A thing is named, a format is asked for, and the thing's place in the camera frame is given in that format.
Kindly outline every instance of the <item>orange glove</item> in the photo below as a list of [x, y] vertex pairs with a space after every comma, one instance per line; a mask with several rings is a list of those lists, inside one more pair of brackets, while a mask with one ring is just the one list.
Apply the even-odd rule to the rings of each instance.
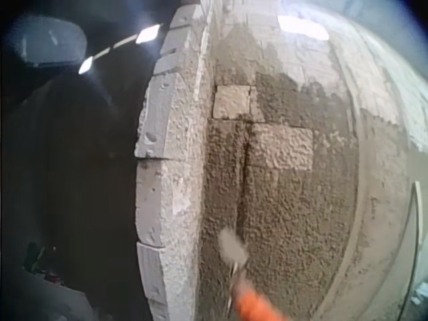
[[237, 281], [233, 293], [235, 308], [242, 321], [289, 321], [262, 295], [258, 294], [244, 277]]

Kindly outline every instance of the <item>trowel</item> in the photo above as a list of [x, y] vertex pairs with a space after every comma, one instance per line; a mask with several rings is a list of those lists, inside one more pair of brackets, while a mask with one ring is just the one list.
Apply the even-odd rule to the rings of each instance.
[[[221, 259], [231, 268], [231, 285], [229, 292], [231, 294], [236, 280], [245, 273], [248, 253], [245, 250], [245, 246], [236, 236], [235, 232], [228, 228], [223, 229], [219, 234], [219, 247]], [[233, 298], [229, 295], [226, 306], [226, 314], [228, 318], [230, 317], [232, 310], [232, 303]]]

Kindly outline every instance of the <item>gray mortar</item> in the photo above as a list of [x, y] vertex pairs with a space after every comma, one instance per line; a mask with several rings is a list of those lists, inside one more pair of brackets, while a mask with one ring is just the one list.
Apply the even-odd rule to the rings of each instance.
[[[219, 261], [215, 236], [235, 224], [237, 211], [245, 215], [249, 277], [280, 310], [308, 318], [329, 289], [353, 223], [358, 144], [348, 128], [351, 102], [327, 97], [317, 82], [299, 90], [278, 72], [274, 48], [262, 49], [244, 26], [214, 49], [217, 85], [256, 86], [266, 122], [313, 130], [314, 163], [312, 172], [245, 167], [239, 187], [236, 164], [245, 160], [245, 130], [241, 125], [241, 140], [232, 144], [237, 135], [219, 130], [230, 121], [211, 122], [209, 141], [215, 143], [207, 145], [198, 320], [223, 320], [229, 270]], [[230, 153], [234, 162], [226, 166]], [[233, 203], [239, 190], [245, 191], [240, 209]]]

